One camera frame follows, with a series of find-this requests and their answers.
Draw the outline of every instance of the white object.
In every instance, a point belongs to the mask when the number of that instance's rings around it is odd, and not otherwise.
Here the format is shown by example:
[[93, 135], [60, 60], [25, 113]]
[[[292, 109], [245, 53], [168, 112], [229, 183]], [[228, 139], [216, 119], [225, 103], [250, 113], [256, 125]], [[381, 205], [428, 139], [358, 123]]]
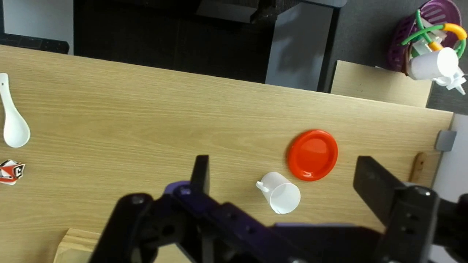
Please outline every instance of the white object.
[[408, 74], [412, 79], [452, 78], [458, 72], [458, 56], [452, 49], [428, 53], [409, 62]]
[[291, 214], [301, 202], [301, 192], [284, 176], [267, 173], [256, 188], [263, 193], [275, 214]]
[[[433, 27], [433, 24], [430, 24], [428, 21], [425, 21], [424, 18], [421, 18], [422, 20], [422, 25], [424, 25], [424, 28], [428, 28], [428, 27]], [[428, 34], [428, 39], [431, 40], [431, 41], [436, 41], [436, 43], [441, 43], [441, 41], [444, 41], [444, 39], [447, 37], [447, 34], [444, 33], [444, 31], [430, 31], [430, 33], [427, 33]]]
[[29, 142], [30, 131], [13, 104], [6, 74], [0, 74], [0, 97], [4, 109], [3, 139], [10, 148], [22, 148]]
[[417, 56], [425, 56], [428, 53], [433, 53], [427, 43], [424, 40], [418, 40], [412, 44], [412, 50], [417, 53]]
[[439, 87], [444, 87], [449, 91], [456, 90], [458, 93], [465, 96], [465, 90], [462, 88], [462, 84], [465, 84], [466, 79], [463, 78], [463, 75], [465, 74], [458, 68], [458, 71], [453, 74], [453, 77], [439, 78], [434, 81], [437, 82]]

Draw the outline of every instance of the red lid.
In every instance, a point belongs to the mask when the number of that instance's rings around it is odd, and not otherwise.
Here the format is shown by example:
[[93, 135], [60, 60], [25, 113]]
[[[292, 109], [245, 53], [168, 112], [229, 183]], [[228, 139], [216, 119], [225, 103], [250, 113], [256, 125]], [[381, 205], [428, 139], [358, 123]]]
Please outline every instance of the red lid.
[[323, 179], [332, 172], [336, 160], [336, 141], [324, 131], [308, 131], [297, 136], [288, 150], [288, 167], [304, 182]]

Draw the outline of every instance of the dark background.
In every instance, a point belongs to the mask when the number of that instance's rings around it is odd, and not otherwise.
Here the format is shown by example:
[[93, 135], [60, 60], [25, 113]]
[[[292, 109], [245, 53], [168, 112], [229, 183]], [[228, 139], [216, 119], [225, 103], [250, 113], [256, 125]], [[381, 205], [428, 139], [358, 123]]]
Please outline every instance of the dark background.
[[[468, 20], [468, 2], [453, 2]], [[395, 25], [422, 3], [425, 0], [348, 0], [339, 14], [329, 69], [333, 71], [338, 59], [386, 68]], [[264, 82], [272, 21], [238, 24], [108, 0], [76, 0], [74, 5], [77, 56]], [[460, 68], [468, 71], [466, 56]], [[468, 115], [468, 97], [433, 87], [427, 107]]]

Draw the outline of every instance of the purple object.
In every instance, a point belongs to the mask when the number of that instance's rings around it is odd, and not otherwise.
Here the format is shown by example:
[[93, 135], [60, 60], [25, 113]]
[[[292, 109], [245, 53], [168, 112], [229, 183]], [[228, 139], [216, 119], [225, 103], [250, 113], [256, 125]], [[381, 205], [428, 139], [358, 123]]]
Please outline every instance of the purple object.
[[[462, 24], [458, 8], [450, 0], [430, 0], [421, 6], [421, 17], [436, 25], [436, 24]], [[402, 47], [401, 43], [417, 31], [417, 24], [414, 17], [399, 21], [392, 44], [387, 53], [387, 60], [392, 71], [402, 72], [405, 63], [405, 55], [408, 47]], [[453, 47], [456, 44], [456, 37], [449, 34], [441, 43], [443, 47]]]

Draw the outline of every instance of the green object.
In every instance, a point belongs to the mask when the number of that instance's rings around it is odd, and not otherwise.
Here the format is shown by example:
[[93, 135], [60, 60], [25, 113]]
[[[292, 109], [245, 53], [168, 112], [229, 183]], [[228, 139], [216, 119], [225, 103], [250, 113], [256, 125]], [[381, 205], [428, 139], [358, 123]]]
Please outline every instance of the green object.
[[422, 37], [424, 34], [427, 33], [431, 33], [431, 31], [441, 31], [443, 30], [443, 25], [433, 25], [433, 27], [428, 27], [428, 28], [424, 28], [421, 31], [417, 31], [414, 34], [411, 34], [408, 39], [405, 39], [401, 44], [402, 46], [408, 46], [412, 40], [415, 39], [420, 39]]
[[[420, 9], [415, 12], [415, 22], [417, 22], [417, 25], [418, 25], [418, 30], [422, 31], [422, 30], [424, 30], [424, 25], [422, 25], [422, 18], [421, 18], [421, 11], [420, 11]], [[428, 37], [427, 33], [422, 34], [422, 39], [424, 39], [424, 41], [425, 41], [427, 44], [433, 41], [433, 40], [430, 40], [430, 37]]]
[[462, 58], [465, 55], [465, 50], [466, 50], [466, 40], [460, 41], [455, 49], [458, 58]]

